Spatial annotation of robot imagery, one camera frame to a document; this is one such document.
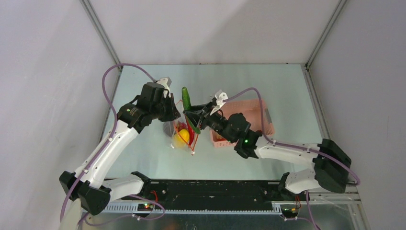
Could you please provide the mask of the green cucumber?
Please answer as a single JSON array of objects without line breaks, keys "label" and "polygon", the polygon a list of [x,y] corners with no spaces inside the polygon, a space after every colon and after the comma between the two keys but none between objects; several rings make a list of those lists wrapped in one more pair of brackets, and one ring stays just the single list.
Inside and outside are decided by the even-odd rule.
[{"label": "green cucumber", "polygon": [[[188,89],[185,86],[182,87],[182,89],[181,89],[181,97],[182,97],[183,110],[190,108],[192,106],[191,99],[190,99]],[[200,129],[194,129],[194,128],[192,128],[192,129],[194,130],[195,134],[200,134],[201,133]]]}]

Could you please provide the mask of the red chili pepper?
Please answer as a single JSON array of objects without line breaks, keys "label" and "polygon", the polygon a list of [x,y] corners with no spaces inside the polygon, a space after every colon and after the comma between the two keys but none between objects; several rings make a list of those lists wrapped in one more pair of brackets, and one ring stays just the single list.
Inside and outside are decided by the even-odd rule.
[{"label": "red chili pepper", "polygon": [[187,129],[189,132],[189,142],[188,145],[191,146],[194,142],[194,136],[195,136],[195,132],[192,129],[192,126],[190,125],[190,122],[188,120],[186,120],[186,124],[187,124]]}]

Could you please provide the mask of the clear zip bag orange zipper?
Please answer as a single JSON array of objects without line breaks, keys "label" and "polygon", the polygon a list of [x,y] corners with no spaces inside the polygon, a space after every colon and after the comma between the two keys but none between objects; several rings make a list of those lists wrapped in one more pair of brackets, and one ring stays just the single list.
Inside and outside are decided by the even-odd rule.
[{"label": "clear zip bag orange zipper", "polygon": [[164,122],[162,126],[163,133],[169,146],[173,150],[186,152],[194,156],[199,134],[195,133],[189,121],[187,121],[186,116],[182,113],[182,100],[178,100],[175,105],[181,117],[174,121]]}]

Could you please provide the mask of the pink plastic basket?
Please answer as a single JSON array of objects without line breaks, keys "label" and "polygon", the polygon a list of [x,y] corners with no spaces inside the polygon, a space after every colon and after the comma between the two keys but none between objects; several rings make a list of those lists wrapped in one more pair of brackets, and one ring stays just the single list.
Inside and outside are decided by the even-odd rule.
[{"label": "pink plastic basket", "polygon": [[264,127],[265,131],[262,130],[262,124],[260,121],[260,105],[258,99],[249,99],[241,101],[227,102],[223,107],[223,115],[229,118],[232,114],[242,113],[245,119],[251,123],[250,129],[254,131],[262,131],[267,136],[273,136],[275,134],[274,126],[268,111],[266,102],[262,100],[263,105],[263,116],[264,116]]}]

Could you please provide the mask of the yellow mango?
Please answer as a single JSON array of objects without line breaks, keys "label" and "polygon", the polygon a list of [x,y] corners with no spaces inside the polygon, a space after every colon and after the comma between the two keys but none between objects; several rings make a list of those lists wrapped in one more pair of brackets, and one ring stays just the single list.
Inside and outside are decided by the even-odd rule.
[{"label": "yellow mango", "polygon": [[189,132],[187,129],[183,129],[179,132],[175,132],[172,137],[172,145],[174,148],[183,148],[189,142]]}]

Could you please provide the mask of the red grape bunch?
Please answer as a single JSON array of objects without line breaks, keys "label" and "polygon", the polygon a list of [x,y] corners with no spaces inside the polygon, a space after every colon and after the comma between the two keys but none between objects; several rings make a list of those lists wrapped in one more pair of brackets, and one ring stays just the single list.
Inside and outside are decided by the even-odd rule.
[{"label": "red grape bunch", "polygon": [[177,123],[176,123],[176,129],[177,129],[178,131],[181,131],[181,130],[183,130],[183,129],[187,129],[187,125],[186,125],[186,123],[184,123],[184,122],[177,121]]}]

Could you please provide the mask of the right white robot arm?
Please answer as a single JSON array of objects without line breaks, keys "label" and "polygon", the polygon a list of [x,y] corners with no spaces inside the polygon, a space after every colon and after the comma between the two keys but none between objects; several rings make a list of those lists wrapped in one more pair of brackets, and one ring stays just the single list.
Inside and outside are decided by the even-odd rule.
[{"label": "right white robot arm", "polygon": [[233,143],[234,151],[244,159],[274,159],[304,166],[299,172],[286,172],[280,179],[279,196],[291,200],[305,190],[323,188],[342,194],[349,183],[350,157],[332,140],[323,139],[319,144],[300,146],[278,142],[251,130],[251,124],[242,113],[225,118],[213,112],[212,103],[192,106],[184,110],[193,128],[207,127]]}]

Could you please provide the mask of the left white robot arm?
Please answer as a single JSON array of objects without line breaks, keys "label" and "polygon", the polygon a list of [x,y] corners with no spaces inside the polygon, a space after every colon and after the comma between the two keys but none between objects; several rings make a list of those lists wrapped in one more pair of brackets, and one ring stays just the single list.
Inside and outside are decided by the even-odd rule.
[{"label": "left white robot arm", "polygon": [[91,215],[100,214],[111,201],[132,194],[147,199],[151,186],[134,174],[110,182],[104,179],[126,146],[154,119],[171,122],[178,118],[180,113],[166,78],[144,84],[140,95],[119,109],[112,129],[85,162],[74,172],[60,175],[68,199],[78,199]]}]

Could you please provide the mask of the right green circuit board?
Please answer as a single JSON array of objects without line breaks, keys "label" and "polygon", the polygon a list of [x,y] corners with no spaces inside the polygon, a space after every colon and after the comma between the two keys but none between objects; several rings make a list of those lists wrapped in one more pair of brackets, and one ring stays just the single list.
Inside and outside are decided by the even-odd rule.
[{"label": "right green circuit board", "polygon": [[284,219],[295,219],[298,217],[300,208],[281,208],[281,216]]}]

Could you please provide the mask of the green circuit board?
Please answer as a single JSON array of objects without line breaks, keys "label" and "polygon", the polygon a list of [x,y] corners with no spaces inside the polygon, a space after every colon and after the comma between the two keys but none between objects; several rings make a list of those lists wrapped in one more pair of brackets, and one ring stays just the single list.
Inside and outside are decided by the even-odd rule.
[{"label": "green circuit board", "polygon": [[281,216],[284,219],[295,219],[298,217],[300,208],[281,208]]},{"label": "green circuit board", "polygon": [[137,206],[137,211],[138,212],[142,212],[142,211],[151,212],[151,211],[154,210],[154,208],[155,208],[154,204],[151,204],[151,203],[139,203],[138,206]]}]

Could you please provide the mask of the left green circuit board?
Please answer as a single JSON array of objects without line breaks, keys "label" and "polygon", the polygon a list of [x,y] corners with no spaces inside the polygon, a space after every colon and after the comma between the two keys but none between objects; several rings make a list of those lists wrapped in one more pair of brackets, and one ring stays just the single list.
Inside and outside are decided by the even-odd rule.
[{"label": "left green circuit board", "polygon": [[139,203],[138,206],[137,206],[137,211],[138,212],[142,212],[142,211],[151,212],[151,211],[154,210],[154,208],[155,208],[154,204],[151,204],[151,203]]}]

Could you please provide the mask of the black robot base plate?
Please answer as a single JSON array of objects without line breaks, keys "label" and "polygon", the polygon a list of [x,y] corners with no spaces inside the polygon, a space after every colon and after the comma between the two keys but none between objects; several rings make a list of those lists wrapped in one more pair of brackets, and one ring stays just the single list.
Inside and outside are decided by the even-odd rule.
[{"label": "black robot base plate", "polygon": [[277,181],[149,180],[136,195],[158,201],[163,207],[254,210],[276,202],[305,201],[305,193],[290,194]]}]

